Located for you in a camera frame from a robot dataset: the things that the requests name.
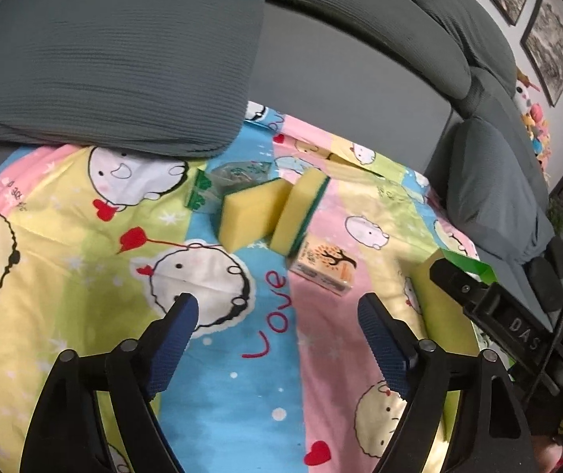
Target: colorful blanket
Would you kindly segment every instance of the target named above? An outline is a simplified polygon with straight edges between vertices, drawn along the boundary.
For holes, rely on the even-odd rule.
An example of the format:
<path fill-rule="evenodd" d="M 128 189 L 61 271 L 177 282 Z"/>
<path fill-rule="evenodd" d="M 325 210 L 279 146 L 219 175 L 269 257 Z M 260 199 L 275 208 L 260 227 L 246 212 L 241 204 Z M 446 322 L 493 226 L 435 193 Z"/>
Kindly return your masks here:
<path fill-rule="evenodd" d="M 368 291 L 424 336 L 407 278 L 438 245 L 476 255 L 427 180 L 359 144 L 254 103 L 221 156 L 179 161 L 100 147 L 41 147 L 0 173 L 0 468 L 19 469 L 30 416 L 56 356 L 107 352 L 189 291 L 200 319 L 159 419 L 188 473 L 370 472 L 405 402 L 359 328 Z M 332 181 L 309 231 L 357 260 L 343 297 L 286 268 L 258 241 L 235 254 L 214 219 L 185 208 L 197 168 L 271 161 L 295 181 Z M 107 396 L 111 452 L 129 471 Z M 425 471 L 439 471 L 441 430 Z"/>

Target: plush toy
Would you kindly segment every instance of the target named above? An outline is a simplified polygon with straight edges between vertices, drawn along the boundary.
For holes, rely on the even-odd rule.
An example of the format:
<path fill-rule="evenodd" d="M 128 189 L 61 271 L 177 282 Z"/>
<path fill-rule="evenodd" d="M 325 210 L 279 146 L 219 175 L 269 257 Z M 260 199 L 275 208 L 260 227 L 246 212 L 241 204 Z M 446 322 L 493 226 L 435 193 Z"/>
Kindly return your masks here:
<path fill-rule="evenodd" d="M 528 93 L 529 89 L 540 92 L 540 88 L 531 83 L 520 69 L 518 69 L 516 80 L 516 91 L 513 94 L 513 102 L 520 112 L 520 118 L 525 125 L 533 152 L 545 170 L 550 158 L 550 133 L 548 132 L 548 122 L 544 119 L 544 110 L 539 103 L 532 103 Z"/>

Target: yellow sponge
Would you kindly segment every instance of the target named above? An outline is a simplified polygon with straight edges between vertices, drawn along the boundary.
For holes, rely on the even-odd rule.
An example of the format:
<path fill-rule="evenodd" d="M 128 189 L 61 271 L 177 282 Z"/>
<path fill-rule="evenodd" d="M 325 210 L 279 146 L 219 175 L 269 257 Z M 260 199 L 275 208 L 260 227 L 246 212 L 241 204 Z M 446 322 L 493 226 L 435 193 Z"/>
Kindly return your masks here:
<path fill-rule="evenodd" d="M 293 186 L 271 240 L 271 250 L 288 256 L 301 245 L 329 178 L 315 168 L 307 169 Z"/>
<path fill-rule="evenodd" d="M 292 183 L 276 178 L 225 196 L 217 235 L 222 247 L 234 252 L 271 234 L 291 189 Z"/>

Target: blue fabric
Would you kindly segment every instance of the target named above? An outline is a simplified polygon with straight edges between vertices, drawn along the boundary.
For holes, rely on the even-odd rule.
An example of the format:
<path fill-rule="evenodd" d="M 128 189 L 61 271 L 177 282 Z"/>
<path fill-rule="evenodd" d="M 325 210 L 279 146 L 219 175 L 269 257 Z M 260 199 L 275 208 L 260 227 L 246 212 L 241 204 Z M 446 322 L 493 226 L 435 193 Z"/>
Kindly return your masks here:
<path fill-rule="evenodd" d="M 208 162 L 206 170 L 232 161 L 273 161 L 272 133 L 279 118 L 267 110 L 260 120 L 265 127 L 245 123 L 229 149 Z M 194 213 L 187 239 L 216 243 L 212 226 L 210 216 Z M 263 243 L 235 255 L 254 279 L 254 309 L 234 327 L 192 339 L 163 394 L 159 421 L 188 473 L 307 472 L 295 311 L 291 306 L 280 309 L 289 299 L 288 283 L 276 288 L 267 282 L 267 273 L 275 271 L 268 279 L 282 284 L 284 259 Z M 288 321 L 284 332 L 271 330 L 267 322 L 283 328 L 279 313 Z M 262 357 L 242 357 L 266 348 L 269 352 Z"/>
<path fill-rule="evenodd" d="M 437 215 L 435 215 L 433 209 L 430 208 L 430 206 L 426 203 L 426 198 L 428 196 L 428 192 L 430 191 L 430 185 L 428 184 L 426 186 L 421 186 L 418 183 L 415 171 L 407 168 L 402 180 L 402 186 L 406 190 L 408 190 L 409 193 L 412 192 L 413 194 L 418 195 L 418 197 L 411 197 L 411 200 L 415 204 L 415 209 L 418 215 L 424 221 L 424 224 L 435 240 L 435 243 L 439 247 L 448 247 L 448 245 L 443 243 L 443 240 L 439 238 L 439 235 L 437 235 L 437 231 L 435 231 L 435 222 L 437 221 Z"/>

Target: sofa backrest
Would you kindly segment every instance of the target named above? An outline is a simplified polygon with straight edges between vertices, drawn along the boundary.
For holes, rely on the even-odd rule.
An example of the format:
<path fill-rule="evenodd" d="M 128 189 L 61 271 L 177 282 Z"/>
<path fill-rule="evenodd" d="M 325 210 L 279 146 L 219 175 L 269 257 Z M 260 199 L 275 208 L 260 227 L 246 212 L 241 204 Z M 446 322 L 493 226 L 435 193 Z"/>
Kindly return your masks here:
<path fill-rule="evenodd" d="M 249 99 L 421 173 L 453 113 L 443 96 L 395 60 L 318 19 L 270 3 Z"/>
<path fill-rule="evenodd" d="M 507 93 L 511 49 L 478 3 L 452 23 L 444 14 L 471 0 L 420 0 L 424 10 L 413 0 L 280 1 L 319 20 L 267 5 L 252 101 L 426 173 L 442 195 L 459 121 L 447 97 L 463 118 L 482 116 L 506 134 L 538 203 L 547 204 L 544 177 Z M 478 31 L 481 16 L 485 30 Z M 471 73 L 478 73 L 475 87 Z"/>
<path fill-rule="evenodd" d="M 488 71 L 472 68 L 472 87 L 465 99 L 454 106 L 463 118 L 481 117 L 503 134 L 518 159 L 535 200 L 542 209 L 548 206 L 548 187 L 542 168 L 533 153 L 520 112 L 504 87 Z"/>

